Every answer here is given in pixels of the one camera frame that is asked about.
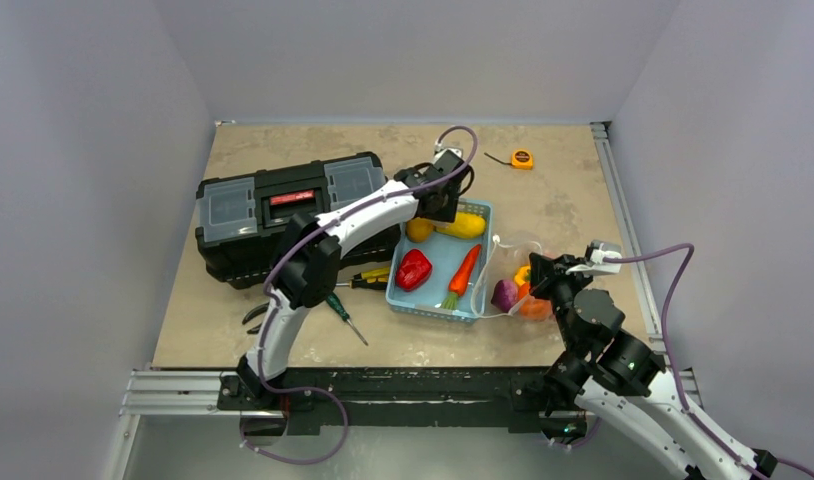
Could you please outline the small orange pumpkin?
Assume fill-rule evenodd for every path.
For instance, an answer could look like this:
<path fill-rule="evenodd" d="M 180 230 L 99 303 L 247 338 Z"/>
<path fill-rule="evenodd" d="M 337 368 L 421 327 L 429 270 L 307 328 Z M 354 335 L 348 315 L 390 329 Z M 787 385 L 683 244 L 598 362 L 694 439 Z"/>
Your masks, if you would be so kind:
<path fill-rule="evenodd" d="M 517 292 L 518 307 L 515 314 L 528 320 L 542 321 L 549 318 L 553 313 L 552 304 L 548 300 L 541 300 L 530 294 L 530 285 L 523 283 Z"/>

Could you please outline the clear zip top bag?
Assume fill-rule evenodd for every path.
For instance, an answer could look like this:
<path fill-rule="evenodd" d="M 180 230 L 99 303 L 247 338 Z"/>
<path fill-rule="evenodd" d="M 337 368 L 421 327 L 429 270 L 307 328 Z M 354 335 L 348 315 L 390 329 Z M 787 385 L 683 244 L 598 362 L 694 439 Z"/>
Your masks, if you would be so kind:
<path fill-rule="evenodd" d="M 472 293 L 469 297 L 469 305 L 478 319 L 507 317 L 541 322 L 516 315 L 517 306 L 514 306 L 509 313 L 502 313 L 490 303 L 496 282 L 503 279 L 513 280 L 514 274 L 520 267 L 530 266 L 528 260 L 530 253 L 549 256 L 551 251 L 531 235 L 516 234 L 508 239 L 502 239 L 498 234 L 491 237 L 487 260 L 480 269 L 475 282 L 475 287 L 483 291 L 483 294 Z"/>

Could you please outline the purple onion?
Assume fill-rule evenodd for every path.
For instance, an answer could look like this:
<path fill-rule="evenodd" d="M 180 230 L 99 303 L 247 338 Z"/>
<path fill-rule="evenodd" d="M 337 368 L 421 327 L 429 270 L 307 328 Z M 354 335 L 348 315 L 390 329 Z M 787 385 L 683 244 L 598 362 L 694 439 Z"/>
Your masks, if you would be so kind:
<path fill-rule="evenodd" d="M 497 281 L 490 299 L 491 305 L 502 313 L 509 313 L 519 300 L 518 289 L 514 280 Z"/>

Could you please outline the light blue plastic basket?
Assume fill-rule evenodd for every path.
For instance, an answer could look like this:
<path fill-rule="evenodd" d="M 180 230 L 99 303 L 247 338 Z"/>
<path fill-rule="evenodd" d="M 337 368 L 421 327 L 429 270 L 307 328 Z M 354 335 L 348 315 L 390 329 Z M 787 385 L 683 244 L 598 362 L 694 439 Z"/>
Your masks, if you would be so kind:
<path fill-rule="evenodd" d="M 416 249 L 430 261 L 432 271 L 429 279 L 412 291 L 406 291 L 391 283 L 387 287 L 385 299 L 392 310 L 466 324 L 472 324 L 484 315 L 487 286 L 486 282 L 479 280 L 478 277 L 488 265 L 493 246 L 493 206 L 483 201 L 462 199 L 459 201 L 458 210 L 478 215 L 485 220 L 484 233 L 475 239 L 459 239 L 434 232 L 421 243 L 414 243 L 403 236 L 395 247 L 392 266 L 399 267 L 404 255 Z M 481 249 L 467 282 L 467 289 L 453 309 L 443 309 L 441 305 L 448 294 L 450 280 L 475 245 L 479 245 Z"/>

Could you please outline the yellow bell pepper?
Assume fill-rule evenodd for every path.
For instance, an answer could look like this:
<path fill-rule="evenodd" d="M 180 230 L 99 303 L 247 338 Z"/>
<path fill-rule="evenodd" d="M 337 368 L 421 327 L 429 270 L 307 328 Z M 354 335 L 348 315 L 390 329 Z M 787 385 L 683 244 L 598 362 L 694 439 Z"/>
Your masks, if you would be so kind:
<path fill-rule="evenodd" d="M 514 274 L 513 281 L 517 286 L 529 284 L 531 279 L 531 267 L 529 265 L 520 267 Z"/>

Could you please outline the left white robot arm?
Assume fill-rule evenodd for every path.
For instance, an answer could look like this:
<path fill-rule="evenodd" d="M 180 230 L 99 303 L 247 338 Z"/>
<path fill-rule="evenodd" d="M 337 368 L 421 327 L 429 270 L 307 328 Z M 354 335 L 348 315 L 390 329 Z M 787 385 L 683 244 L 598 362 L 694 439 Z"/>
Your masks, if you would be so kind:
<path fill-rule="evenodd" d="M 345 253 L 381 231 L 414 218 L 454 219 L 471 166 L 445 153 L 431 164 L 399 171 L 381 188 L 330 213 L 292 217 L 264 283 L 265 317 L 254 345 L 240 359 L 242 395 L 255 408 L 275 405 L 286 388 L 281 377 L 310 310 L 337 283 Z"/>

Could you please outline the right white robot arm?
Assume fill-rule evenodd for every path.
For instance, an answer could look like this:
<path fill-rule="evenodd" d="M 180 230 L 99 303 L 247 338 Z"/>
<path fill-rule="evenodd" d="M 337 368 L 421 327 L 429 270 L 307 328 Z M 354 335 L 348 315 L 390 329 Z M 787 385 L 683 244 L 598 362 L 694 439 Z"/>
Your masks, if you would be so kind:
<path fill-rule="evenodd" d="M 623 329 L 609 292 L 591 288 L 589 258 L 529 256 L 530 294 L 549 302 L 564 345 L 544 377 L 553 412 L 571 404 L 595 413 L 687 478 L 768 479 L 779 464 L 748 447 L 686 397 L 663 355 Z"/>

